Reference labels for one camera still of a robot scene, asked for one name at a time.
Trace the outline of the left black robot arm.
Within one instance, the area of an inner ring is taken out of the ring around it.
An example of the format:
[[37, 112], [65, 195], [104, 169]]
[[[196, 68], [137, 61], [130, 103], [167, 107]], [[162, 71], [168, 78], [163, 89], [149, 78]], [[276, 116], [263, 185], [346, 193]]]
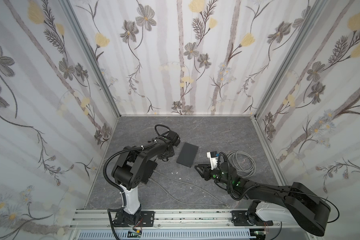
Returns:
[[138, 186], [146, 184], [156, 169], [158, 164], [152, 158], [167, 162], [181, 142], [180, 136], [165, 125], [155, 125], [155, 132], [157, 136], [146, 145], [124, 147], [104, 163], [104, 179], [119, 191], [123, 203], [119, 209], [107, 209], [113, 228], [143, 224]]

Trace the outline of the black ribbed network switch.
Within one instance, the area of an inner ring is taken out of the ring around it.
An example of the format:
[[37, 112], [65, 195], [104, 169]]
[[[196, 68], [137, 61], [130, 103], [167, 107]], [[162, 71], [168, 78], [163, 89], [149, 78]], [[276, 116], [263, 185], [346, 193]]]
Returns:
[[147, 184], [149, 181], [149, 178], [154, 173], [154, 170], [157, 168], [158, 164], [154, 161], [147, 161], [146, 165], [143, 167], [143, 176], [141, 179], [141, 182], [143, 184]]

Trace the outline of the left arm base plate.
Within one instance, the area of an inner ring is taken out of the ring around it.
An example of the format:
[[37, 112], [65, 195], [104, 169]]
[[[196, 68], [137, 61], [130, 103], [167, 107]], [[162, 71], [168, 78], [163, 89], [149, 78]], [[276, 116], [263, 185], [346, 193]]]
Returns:
[[118, 211], [113, 218], [114, 227], [153, 227], [155, 220], [154, 211], [137, 212], [135, 215]]

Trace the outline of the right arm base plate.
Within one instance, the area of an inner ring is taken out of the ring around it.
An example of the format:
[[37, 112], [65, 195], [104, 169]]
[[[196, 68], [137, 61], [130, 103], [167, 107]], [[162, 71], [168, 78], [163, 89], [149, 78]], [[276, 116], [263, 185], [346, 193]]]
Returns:
[[255, 212], [251, 211], [231, 211], [231, 222], [235, 227], [270, 227], [274, 223], [272, 221], [262, 220]]

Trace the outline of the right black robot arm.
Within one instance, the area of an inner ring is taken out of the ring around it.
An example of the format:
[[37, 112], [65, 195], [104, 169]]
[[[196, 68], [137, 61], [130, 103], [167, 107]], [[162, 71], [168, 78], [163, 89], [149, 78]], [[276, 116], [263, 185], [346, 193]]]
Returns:
[[337, 217], [330, 221], [332, 202], [317, 196], [301, 183], [294, 182], [291, 186], [260, 184], [240, 177], [225, 153], [213, 152], [213, 157], [215, 163], [196, 165], [195, 169], [205, 181], [213, 180], [235, 201], [246, 199], [283, 207], [303, 230], [318, 237], [325, 235], [327, 224], [340, 217], [339, 209], [335, 208]]

